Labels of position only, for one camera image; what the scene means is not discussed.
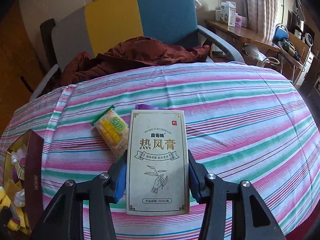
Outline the yellow knitted hat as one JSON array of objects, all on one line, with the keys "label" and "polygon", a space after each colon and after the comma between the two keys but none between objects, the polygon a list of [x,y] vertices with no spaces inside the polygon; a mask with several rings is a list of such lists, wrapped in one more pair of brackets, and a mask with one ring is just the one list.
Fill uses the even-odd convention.
[{"label": "yellow knitted hat", "polygon": [[5,229],[12,232],[22,232],[29,236],[31,234],[27,215],[20,207],[17,207],[1,186],[1,224]]}]

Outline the dark red jacket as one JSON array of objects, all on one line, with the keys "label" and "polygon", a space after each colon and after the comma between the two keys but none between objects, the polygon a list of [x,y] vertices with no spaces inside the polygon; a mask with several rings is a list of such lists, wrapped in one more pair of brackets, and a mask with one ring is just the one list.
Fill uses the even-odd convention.
[{"label": "dark red jacket", "polygon": [[206,62],[209,51],[209,45],[185,49],[140,36],[121,42],[95,58],[85,51],[78,53],[63,71],[60,85],[77,84],[143,67]]}]

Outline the purple plastic cup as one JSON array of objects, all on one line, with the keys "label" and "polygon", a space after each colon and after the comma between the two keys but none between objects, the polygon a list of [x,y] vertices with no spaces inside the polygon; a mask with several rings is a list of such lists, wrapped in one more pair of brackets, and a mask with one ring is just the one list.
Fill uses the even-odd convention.
[{"label": "purple plastic cup", "polygon": [[165,110],[165,108],[150,106],[146,104],[138,104],[135,106],[135,109],[139,110]]}]

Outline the blue folding chair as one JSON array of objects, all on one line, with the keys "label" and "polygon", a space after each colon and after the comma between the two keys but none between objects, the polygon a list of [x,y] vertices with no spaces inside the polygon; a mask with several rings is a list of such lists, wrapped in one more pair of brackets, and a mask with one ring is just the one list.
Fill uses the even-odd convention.
[{"label": "blue folding chair", "polygon": [[272,42],[279,48],[279,52],[276,54],[276,59],[279,61],[279,70],[284,75],[284,65],[287,63],[292,70],[289,80],[293,85],[296,85],[299,75],[305,70],[305,61],[303,59],[305,49],[300,53],[298,47],[289,38],[290,32],[287,27],[278,23]]}]

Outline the white carton on desk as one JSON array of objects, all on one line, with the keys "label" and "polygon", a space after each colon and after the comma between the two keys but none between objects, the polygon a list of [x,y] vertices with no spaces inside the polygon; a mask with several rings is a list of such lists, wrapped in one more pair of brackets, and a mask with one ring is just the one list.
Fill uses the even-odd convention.
[{"label": "white carton on desk", "polygon": [[230,27],[235,27],[236,4],[234,2],[222,2],[220,6],[221,21]]}]

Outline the striped bed sheet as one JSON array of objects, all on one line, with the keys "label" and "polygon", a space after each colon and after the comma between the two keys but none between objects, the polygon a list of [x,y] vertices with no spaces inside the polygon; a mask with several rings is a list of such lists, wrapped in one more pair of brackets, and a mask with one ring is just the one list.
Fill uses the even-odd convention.
[{"label": "striped bed sheet", "polygon": [[58,88],[15,111],[1,136],[1,159],[26,131],[43,137],[48,204],[66,180],[91,180],[114,163],[93,119],[114,106],[129,121],[138,104],[184,111],[195,160],[223,180],[249,180],[284,234],[312,214],[319,201],[318,128],[289,80],[255,66],[148,67]]}]

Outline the white plastic bag ball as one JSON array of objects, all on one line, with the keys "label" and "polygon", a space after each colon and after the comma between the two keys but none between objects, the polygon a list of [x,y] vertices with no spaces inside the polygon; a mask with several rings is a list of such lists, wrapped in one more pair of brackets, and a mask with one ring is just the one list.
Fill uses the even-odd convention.
[{"label": "white plastic bag ball", "polygon": [[25,189],[15,192],[14,205],[19,208],[25,207]]}]

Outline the white ointment box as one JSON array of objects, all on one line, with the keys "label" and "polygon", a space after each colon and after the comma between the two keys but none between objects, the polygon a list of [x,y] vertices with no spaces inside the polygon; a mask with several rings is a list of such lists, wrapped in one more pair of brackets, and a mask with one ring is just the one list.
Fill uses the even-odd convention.
[{"label": "white ointment box", "polygon": [[188,214],[188,175],[183,111],[132,110],[127,149],[127,214]]}]

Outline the pink curtain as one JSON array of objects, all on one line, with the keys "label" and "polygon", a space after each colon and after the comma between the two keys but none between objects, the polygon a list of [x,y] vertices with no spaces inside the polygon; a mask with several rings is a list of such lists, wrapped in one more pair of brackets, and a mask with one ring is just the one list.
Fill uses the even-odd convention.
[{"label": "pink curtain", "polygon": [[274,36],[278,0],[247,0],[248,26],[268,40]]}]

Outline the purple box on desk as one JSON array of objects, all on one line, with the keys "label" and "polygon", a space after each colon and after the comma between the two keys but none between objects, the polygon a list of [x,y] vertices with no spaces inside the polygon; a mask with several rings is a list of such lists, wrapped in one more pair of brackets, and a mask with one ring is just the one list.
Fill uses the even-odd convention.
[{"label": "purple box on desk", "polygon": [[247,18],[239,14],[235,15],[235,27],[247,27]]}]

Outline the cracker snack packet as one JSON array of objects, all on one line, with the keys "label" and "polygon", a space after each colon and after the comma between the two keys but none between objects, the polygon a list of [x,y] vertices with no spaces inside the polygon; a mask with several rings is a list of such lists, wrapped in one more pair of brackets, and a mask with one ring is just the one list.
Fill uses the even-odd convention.
[{"label": "cracker snack packet", "polygon": [[97,116],[91,125],[94,126],[103,137],[116,159],[120,159],[128,147],[129,126],[115,112],[114,106],[108,107]]}]

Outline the wooden desk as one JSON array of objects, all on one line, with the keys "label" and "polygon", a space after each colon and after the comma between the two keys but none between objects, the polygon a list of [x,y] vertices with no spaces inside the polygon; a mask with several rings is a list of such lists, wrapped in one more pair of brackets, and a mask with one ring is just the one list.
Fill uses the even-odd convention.
[{"label": "wooden desk", "polygon": [[206,27],[216,33],[220,31],[234,39],[235,48],[242,52],[243,46],[245,43],[255,44],[261,48],[279,52],[279,47],[274,44],[271,40],[268,40],[260,35],[259,33],[255,33],[252,30],[243,28],[243,27],[230,27],[222,22],[204,20]]}]

